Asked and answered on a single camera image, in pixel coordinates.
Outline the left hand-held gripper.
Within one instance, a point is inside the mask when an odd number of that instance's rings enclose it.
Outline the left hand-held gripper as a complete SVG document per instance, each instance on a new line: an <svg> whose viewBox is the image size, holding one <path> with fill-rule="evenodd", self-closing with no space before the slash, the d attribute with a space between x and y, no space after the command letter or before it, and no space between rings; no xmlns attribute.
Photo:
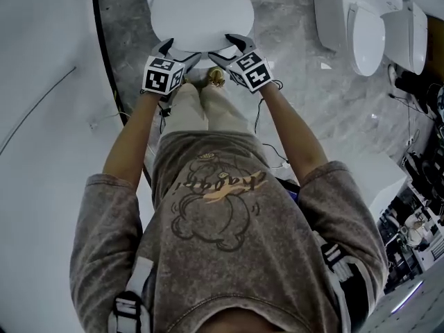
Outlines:
<svg viewBox="0 0 444 333"><path fill-rule="evenodd" d="M182 85L188 74L202 58L202 53L193 53L181 60L174 59L169 49L173 38L161 41L151 51L144 67L142 90L160 95L170 95Z"/></svg>

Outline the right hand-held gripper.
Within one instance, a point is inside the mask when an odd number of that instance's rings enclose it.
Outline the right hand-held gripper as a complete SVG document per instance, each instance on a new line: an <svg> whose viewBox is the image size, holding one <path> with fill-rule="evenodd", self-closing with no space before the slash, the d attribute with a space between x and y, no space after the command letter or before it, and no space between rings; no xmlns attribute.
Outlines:
<svg viewBox="0 0 444 333"><path fill-rule="evenodd" d="M225 38L245 55L228 58L215 52L208 52L208 58L218 67L227 71L237 84L255 93L273 81L273 74L263 53L257 49L253 40L240 34L225 34Z"/></svg>

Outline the person's right forearm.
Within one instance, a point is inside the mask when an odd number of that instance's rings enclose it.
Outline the person's right forearm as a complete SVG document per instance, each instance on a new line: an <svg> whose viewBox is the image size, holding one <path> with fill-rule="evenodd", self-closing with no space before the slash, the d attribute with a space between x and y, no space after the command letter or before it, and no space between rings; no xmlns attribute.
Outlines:
<svg viewBox="0 0 444 333"><path fill-rule="evenodd" d="M296 179L303 183L312 171L328 163L327 156L309 126L274 82L267 83L259 91Z"/></svg>

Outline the person's left forearm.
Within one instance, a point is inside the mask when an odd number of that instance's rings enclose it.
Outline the person's left forearm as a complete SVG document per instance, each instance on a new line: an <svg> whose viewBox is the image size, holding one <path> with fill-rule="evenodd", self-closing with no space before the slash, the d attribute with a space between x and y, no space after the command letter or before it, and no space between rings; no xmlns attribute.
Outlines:
<svg viewBox="0 0 444 333"><path fill-rule="evenodd" d="M142 94L128 122L114 142L103 167L103 173L128 182L134 191L144 168L144 157L151 125L161 96Z"/></svg>

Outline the white toilet with tank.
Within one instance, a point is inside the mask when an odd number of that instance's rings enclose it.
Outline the white toilet with tank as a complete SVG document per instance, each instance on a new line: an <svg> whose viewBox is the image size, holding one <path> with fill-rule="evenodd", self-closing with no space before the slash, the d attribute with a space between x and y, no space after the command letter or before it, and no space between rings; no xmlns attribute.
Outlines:
<svg viewBox="0 0 444 333"><path fill-rule="evenodd" d="M319 40L341 52L357 74L372 76L384 55L382 16L402 7L402 0L314 0Z"/></svg>

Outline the white rounded tankless toilet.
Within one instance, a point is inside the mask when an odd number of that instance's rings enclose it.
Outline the white rounded tankless toilet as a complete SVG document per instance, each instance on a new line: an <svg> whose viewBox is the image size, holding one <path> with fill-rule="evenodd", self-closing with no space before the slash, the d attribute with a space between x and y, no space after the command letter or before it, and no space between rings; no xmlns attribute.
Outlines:
<svg viewBox="0 0 444 333"><path fill-rule="evenodd" d="M384 55L402 68L420 75L427 54L427 16L413 1L382 16L386 29Z"/></svg>

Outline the person's tan right shoe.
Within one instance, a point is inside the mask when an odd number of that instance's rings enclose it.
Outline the person's tan right shoe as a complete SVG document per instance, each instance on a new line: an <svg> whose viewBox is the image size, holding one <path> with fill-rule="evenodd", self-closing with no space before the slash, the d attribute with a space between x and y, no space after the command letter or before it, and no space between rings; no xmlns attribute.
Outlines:
<svg viewBox="0 0 444 333"><path fill-rule="evenodd" d="M223 87L225 85L224 70L220 67L212 67L207 72L207 84L215 87Z"/></svg>

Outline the beige trousers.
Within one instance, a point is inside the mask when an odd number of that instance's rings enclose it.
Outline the beige trousers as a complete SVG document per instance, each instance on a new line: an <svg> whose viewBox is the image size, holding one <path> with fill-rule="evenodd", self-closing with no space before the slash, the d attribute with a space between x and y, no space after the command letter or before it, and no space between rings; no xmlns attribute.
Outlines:
<svg viewBox="0 0 444 333"><path fill-rule="evenodd" d="M181 86L172 97L171 115L159 145L238 139L258 146L247 119L227 95L224 87L208 85L198 90L190 83Z"/></svg>

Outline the white rectangular plinth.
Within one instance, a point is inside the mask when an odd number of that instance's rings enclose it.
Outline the white rectangular plinth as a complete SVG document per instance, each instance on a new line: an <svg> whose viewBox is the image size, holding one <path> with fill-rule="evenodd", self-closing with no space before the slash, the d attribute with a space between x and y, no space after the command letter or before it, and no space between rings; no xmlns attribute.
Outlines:
<svg viewBox="0 0 444 333"><path fill-rule="evenodd" d="M407 174L385 153L367 153L345 162L375 222L404 186Z"/></svg>

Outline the brown cardboard box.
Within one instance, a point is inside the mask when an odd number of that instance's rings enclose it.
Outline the brown cardboard box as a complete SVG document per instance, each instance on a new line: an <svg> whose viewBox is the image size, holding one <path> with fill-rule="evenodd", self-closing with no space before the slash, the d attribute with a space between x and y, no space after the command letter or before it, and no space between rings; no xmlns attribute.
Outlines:
<svg viewBox="0 0 444 333"><path fill-rule="evenodd" d="M444 20L431 15L427 16L428 43L444 48Z"/></svg>

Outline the grey-brown printed shirt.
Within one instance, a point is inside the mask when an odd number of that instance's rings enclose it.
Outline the grey-brown printed shirt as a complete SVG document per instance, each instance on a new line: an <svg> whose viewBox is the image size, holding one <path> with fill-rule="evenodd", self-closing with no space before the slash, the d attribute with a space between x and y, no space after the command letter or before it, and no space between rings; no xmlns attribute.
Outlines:
<svg viewBox="0 0 444 333"><path fill-rule="evenodd" d="M288 332L356 332L386 284L382 238L341 162L312 171L292 198L259 146L160 145L153 206L143 227L128 182L87 180L69 274L86 333L107 332L140 257L150 262L142 303L154 333L196 333L231 308Z"/></svg>

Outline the dark equipment rack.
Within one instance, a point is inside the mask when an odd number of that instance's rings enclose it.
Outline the dark equipment rack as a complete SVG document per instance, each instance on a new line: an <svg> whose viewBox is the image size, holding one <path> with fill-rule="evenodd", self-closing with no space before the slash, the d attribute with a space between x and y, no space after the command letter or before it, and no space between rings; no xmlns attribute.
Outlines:
<svg viewBox="0 0 444 333"><path fill-rule="evenodd" d="M379 217L377 227L388 258L385 294L444 258L444 198L436 191L426 198L408 181Z"/></svg>

